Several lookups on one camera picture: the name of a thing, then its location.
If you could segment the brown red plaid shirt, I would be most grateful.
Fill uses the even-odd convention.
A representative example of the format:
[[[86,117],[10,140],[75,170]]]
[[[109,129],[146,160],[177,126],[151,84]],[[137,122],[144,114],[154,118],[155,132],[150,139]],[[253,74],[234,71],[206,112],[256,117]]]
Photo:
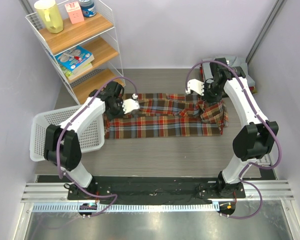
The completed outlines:
[[[105,138],[211,137],[229,125],[224,101],[208,103],[196,94],[140,93],[140,108],[121,118],[104,118]]]

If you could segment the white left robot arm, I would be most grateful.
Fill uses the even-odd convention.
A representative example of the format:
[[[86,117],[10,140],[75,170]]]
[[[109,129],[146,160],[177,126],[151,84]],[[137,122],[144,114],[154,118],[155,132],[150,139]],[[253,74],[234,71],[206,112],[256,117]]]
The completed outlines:
[[[102,88],[93,90],[67,120],[58,125],[50,124],[45,130],[44,158],[57,167],[60,178],[66,175],[87,200],[97,196],[98,184],[81,162],[80,136],[104,113],[112,119],[122,117],[123,93],[124,87],[121,84],[110,81]]]

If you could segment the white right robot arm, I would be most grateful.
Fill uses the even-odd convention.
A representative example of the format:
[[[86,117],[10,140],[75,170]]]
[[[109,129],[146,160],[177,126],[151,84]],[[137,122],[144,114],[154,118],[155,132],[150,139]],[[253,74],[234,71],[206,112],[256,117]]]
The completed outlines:
[[[203,98],[208,103],[222,100],[223,93],[232,101],[239,116],[241,130],[232,142],[234,155],[217,179],[216,193],[230,198],[241,188],[241,179],[252,165],[268,154],[278,134],[276,121],[269,121],[254,100],[240,67],[230,67],[225,58],[209,63],[212,81],[204,83]]]

